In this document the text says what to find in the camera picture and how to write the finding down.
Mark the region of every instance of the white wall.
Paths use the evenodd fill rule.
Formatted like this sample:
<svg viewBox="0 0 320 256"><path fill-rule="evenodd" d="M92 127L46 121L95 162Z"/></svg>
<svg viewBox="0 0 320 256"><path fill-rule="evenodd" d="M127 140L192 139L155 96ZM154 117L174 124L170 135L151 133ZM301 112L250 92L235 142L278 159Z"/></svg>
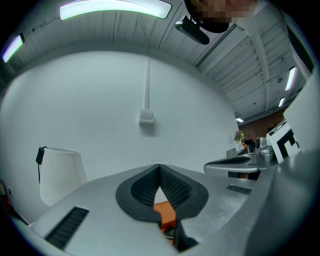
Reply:
<svg viewBox="0 0 320 256"><path fill-rule="evenodd" d="M48 209L39 196L39 147L80 151L89 180L153 163L203 172L234 148L238 126L222 88L157 50L149 89L155 125L139 126L146 50L121 47L85 44L49 54L8 89L0 110L0 179L28 222Z"/></svg>

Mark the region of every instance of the metal ceiling panel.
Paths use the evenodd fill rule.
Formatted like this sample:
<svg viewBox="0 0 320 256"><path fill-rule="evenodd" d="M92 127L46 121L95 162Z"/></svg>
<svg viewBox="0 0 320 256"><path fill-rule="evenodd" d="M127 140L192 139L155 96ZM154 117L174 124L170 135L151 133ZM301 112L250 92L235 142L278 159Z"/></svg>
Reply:
<svg viewBox="0 0 320 256"><path fill-rule="evenodd" d="M116 11L96 11L69 20L73 43L112 42Z"/></svg>
<svg viewBox="0 0 320 256"><path fill-rule="evenodd" d="M220 34L211 33L201 28L201 30L209 37L210 44L203 45L195 42L179 32L175 27L176 22L181 21L181 18L184 15L188 15L188 11L185 4L182 3L173 16L171 23L168 25L158 48L194 65L196 64L196 61L210 49L211 45Z"/></svg>
<svg viewBox="0 0 320 256"><path fill-rule="evenodd" d="M245 63L252 54L253 44L249 37L246 37L230 54L223 58L209 73L208 76L218 79L220 76L229 75L236 69L239 63Z"/></svg>
<svg viewBox="0 0 320 256"><path fill-rule="evenodd" d="M23 65L37 58L74 43L71 33L71 22L59 19L30 34L15 54Z"/></svg>
<svg viewBox="0 0 320 256"><path fill-rule="evenodd" d="M179 0L170 0L167 2L172 5L172 8L165 19L142 13L117 11L113 41L126 41L145 44L145 36L149 46L158 48L168 26L173 22L172 19L177 9L182 4L182 2Z"/></svg>

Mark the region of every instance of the gray surface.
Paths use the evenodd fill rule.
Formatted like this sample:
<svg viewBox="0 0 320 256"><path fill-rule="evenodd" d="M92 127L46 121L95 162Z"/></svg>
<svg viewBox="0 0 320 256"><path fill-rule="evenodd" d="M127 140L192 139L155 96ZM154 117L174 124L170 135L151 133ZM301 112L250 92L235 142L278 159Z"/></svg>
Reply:
<svg viewBox="0 0 320 256"><path fill-rule="evenodd" d="M124 180L152 165L93 180L55 204L32 226L40 237L74 207L90 212L67 244L65 252L75 256L175 255L156 223L142 222L127 215L116 201L116 189Z"/></svg>
<svg viewBox="0 0 320 256"><path fill-rule="evenodd" d="M247 194L226 189L227 186L238 185L253 189L256 183L248 179L199 175L201 173L172 165L167 166L201 183L209 192L208 202L198 216L181 221L185 234L198 243L203 242L225 225L248 198Z"/></svg>
<svg viewBox="0 0 320 256"><path fill-rule="evenodd" d="M258 171L256 155L251 154L242 154L237 155L236 158L249 157L250 161L240 164L207 164L204 166L204 172L209 175L228 177L228 172L235 173L255 173Z"/></svg>
<svg viewBox="0 0 320 256"><path fill-rule="evenodd" d="M300 152L281 165L262 171L256 182L215 177L169 165L203 184L209 192L208 202L200 213L181 221L186 236L199 244L180 254L256 256L281 246L302 223L317 195L319 153ZM79 206L90 213L65 249L70 255L177 255L157 224L134 220L116 202L118 185L148 167L87 183L54 205L32 229L44 237L73 206ZM252 191L242 195L226 189L229 184ZM40 238L31 235L31 239L34 244ZM50 250L43 240L36 244L51 255L63 255Z"/></svg>

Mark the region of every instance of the white sign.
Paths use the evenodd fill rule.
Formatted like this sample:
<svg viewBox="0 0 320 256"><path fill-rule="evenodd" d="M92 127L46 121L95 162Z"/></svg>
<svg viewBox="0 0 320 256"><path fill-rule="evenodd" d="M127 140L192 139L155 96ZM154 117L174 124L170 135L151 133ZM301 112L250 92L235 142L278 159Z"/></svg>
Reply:
<svg viewBox="0 0 320 256"><path fill-rule="evenodd" d="M285 119L270 131L266 138L271 143L279 164L300 151L295 135Z"/></svg>

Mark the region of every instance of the ventilation slot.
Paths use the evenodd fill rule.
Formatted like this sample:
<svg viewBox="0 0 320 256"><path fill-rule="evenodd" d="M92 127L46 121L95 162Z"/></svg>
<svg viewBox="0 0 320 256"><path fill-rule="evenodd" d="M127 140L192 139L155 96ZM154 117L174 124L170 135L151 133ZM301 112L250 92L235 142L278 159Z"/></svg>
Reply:
<svg viewBox="0 0 320 256"><path fill-rule="evenodd" d="M226 187L227 190L231 190L231 191L235 191L235 192L239 192L242 194L246 194L249 195L251 192L251 188L246 188L246 187L242 187L242 186L236 186L236 185L229 185Z"/></svg>
<svg viewBox="0 0 320 256"><path fill-rule="evenodd" d="M45 238L50 244L63 250L80 224L88 214L88 210L79 207L73 208L53 231Z"/></svg>

